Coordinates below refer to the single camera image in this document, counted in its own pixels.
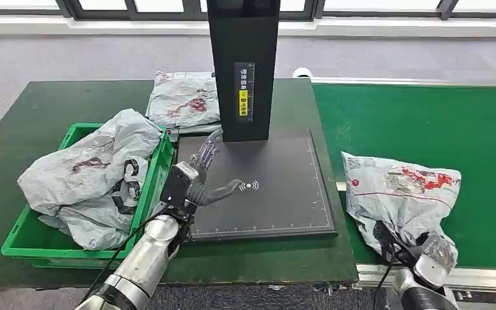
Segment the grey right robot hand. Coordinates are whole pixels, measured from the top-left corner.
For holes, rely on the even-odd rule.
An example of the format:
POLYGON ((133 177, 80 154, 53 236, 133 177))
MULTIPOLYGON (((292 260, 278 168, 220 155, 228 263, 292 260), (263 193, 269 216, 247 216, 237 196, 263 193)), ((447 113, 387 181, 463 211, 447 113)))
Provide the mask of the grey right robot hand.
POLYGON ((441 265, 447 273, 450 273, 457 264, 459 252, 453 240, 446 235, 430 232, 420 246, 420 250, 422 254, 441 265))

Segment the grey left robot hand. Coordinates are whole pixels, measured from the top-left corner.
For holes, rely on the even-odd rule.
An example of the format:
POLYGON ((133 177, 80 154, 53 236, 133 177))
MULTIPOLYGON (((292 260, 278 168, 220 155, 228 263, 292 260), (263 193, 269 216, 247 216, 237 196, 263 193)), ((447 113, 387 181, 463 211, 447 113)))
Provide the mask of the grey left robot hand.
POLYGON ((215 189, 210 189, 205 184, 207 172, 218 153, 218 145, 222 141, 222 136, 222 129, 212 132, 188 160, 188 164, 197 171, 198 177, 188 189, 187 199, 199 207, 231 196, 242 182, 239 179, 233 179, 227 185, 215 189))

